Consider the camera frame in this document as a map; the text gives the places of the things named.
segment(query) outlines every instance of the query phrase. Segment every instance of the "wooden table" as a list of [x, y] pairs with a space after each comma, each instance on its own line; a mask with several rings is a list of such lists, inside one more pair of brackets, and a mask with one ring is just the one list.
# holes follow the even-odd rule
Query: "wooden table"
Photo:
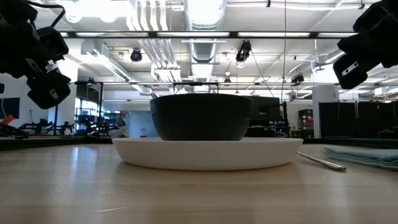
[[131, 166], [112, 145], [0, 152], [0, 223], [397, 223], [398, 173], [342, 164], [184, 172]]

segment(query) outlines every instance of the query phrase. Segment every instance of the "column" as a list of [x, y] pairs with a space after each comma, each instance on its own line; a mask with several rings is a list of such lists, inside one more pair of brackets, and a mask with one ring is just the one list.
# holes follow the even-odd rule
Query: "column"
[[321, 138], [319, 103], [337, 102], [338, 86], [315, 86], [312, 88], [313, 128], [315, 138]]
[[[80, 39], [67, 39], [65, 40], [69, 47], [70, 55], [81, 54], [81, 44], [83, 40]], [[79, 64], [69, 60], [61, 60], [57, 62], [58, 69], [61, 73], [71, 79], [71, 82], [77, 81]], [[58, 116], [57, 125], [63, 125], [64, 122], [68, 121], [70, 124], [75, 122], [75, 99], [76, 99], [76, 85], [70, 85], [70, 95], [66, 97], [58, 105]], [[55, 119], [55, 107], [49, 109], [49, 121], [54, 122]]]

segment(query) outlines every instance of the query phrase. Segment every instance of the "ventilation duct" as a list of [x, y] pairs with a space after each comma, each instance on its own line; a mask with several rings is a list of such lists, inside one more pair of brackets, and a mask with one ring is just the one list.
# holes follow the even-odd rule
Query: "ventilation duct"
[[[188, 30], [216, 31], [221, 30], [226, 10], [226, 0], [186, 0], [185, 23]], [[191, 43], [192, 73], [197, 78], [208, 78], [213, 65], [201, 63], [214, 62], [217, 44]]]

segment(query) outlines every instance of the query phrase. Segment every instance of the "red object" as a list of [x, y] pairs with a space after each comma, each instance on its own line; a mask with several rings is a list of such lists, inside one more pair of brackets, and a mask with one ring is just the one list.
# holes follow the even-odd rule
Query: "red object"
[[0, 123], [2, 124], [9, 124], [11, 123], [11, 121], [13, 121], [15, 118], [13, 117], [13, 115], [8, 115], [6, 119], [0, 121]]

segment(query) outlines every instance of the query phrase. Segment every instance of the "ceiling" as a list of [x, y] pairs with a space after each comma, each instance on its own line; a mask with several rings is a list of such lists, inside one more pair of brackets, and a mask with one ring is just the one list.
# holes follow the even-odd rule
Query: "ceiling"
[[[366, 5], [372, 2], [365, 0]], [[55, 1], [42, 1], [44, 3], [53, 4]], [[223, 30], [238, 31], [283, 31], [285, 29], [285, 9], [284, 1], [272, 0], [271, 7], [265, 7], [266, 1], [253, 0], [227, 0], [227, 8]], [[289, 0], [286, 10], [286, 30], [287, 31], [325, 31], [325, 32], [352, 32], [352, 25], [355, 20], [364, 12], [359, 10], [360, 0]], [[167, 3], [167, 25], [170, 30], [186, 30], [185, 16], [183, 9], [183, 1], [169, 0]], [[97, 10], [97, 6], [93, 6], [91, 10]], [[84, 17], [80, 22], [72, 24], [65, 18], [58, 25], [58, 30], [77, 30], [77, 31], [111, 31], [120, 30], [127, 31], [126, 13], [128, 1], [111, 1], [110, 6], [113, 10], [107, 13], [121, 15], [112, 23], [105, 23], [99, 17]], [[353, 7], [347, 10], [327, 10], [327, 11], [309, 11], [290, 9], [290, 7]], [[39, 10], [39, 17], [36, 26], [48, 26], [55, 19], [57, 11], [49, 11], [47, 9]], [[291, 74], [288, 72], [297, 65], [303, 63], [303, 60], [314, 58], [314, 55], [330, 54], [338, 50], [336, 44], [338, 40], [283, 40], [283, 39], [252, 39], [252, 54], [246, 61], [244, 68], [237, 68], [235, 63], [236, 49], [241, 45], [241, 39], [226, 39], [223, 44], [218, 44], [218, 54], [216, 56], [216, 64], [214, 66], [212, 80], [220, 82], [225, 78], [225, 72], [230, 72], [232, 82], [261, 82], [261, 74], [269, 82], [281, 82], [282, 75], [286, 75], [289, 82]], [[97, 45], [104, 43], [109, 47], [109, 56], [118, 63], [124, 70], [137, 81], [148, 82], [152, 80], [149, 72], [151, 70], [151, 62], [145, 52], [142, 50], [143, 59], [141, 62], [132, 62], [130, 54], [133, 48], [140, 47], [137, 39], [95, 39]], [[176, 55], [177, 63], [181, 67], [181, 77], [188, 78], [191, 75], [190, 57], [188, 45], [183, 44], [181, 39], [172, 39], [173, 52]], [[118, 79], [102, 64], [93, 63], [87, 60], [86, 55], [73, 55], [80, 60], [79, 77], [93, 77], [100, 82], [113, 82]], [[313, 69], [310, 62], [304, 62], [300, 67], [300, 72], [304, 74], [305, 81], [312, 81]], [[379, 82], [387, 78], [394, 78], [395, 73], [383, 70], [378, 74], [369, 78], [369, 82]], [[127, 90], [130, 86], [112, 86], [109, 90]]]

